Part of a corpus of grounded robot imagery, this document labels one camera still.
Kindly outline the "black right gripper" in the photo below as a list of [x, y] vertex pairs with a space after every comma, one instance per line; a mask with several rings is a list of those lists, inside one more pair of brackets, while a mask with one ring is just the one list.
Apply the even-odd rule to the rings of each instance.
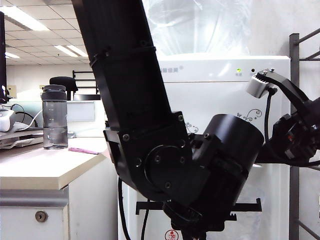
[[271, 142], [264, 143], [257, 164], [287, 164], [308, 161], [318, 150], [318, 129], [308, 127], [297, 114], [283, 115], [274, 125]]

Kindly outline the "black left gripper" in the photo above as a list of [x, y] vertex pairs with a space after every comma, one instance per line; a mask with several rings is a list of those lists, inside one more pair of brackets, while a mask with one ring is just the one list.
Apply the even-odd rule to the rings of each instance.
[[[150, 210], [160, 210], [162, 211], [165, 207], [165, 203], [162, 201], [150, 201], [149, 199], [147, 201], [137, 201], [136, 202], [136, 208], [135, 208], [135, 214], [139, 215], [140, 210], [146, 210], [145, 212], [145, 218], [143, 220], [143, 226], [142, 226], [142, 234], [141, 236], [144, 237], [145, 234], [145, 228], [146, 228], [146, 222], [148, 218], [148, 214]], [[261, 205], [261, 199], [257, 198], [256, 203], [236, 203], [232, 209], [231, 212], [262, 212], [262, 205]], [[182, 224], [175, 224], [172, 228], [177, 231], [181, 231], [181, 234], [183, 235], [184, 240], [206, 240], [207, 235], [206, 232], [222, 232], [225, 228], [225, 221], [237, 221], [237, 215], [230, 213], [228, 214], [223, 220], [216, 221], [216, 222], [209, 222], [206, 226], [206, 230], [203, 230], [199, 234], [191, 234], [187, 233], [186, 230], [182, 229]]]

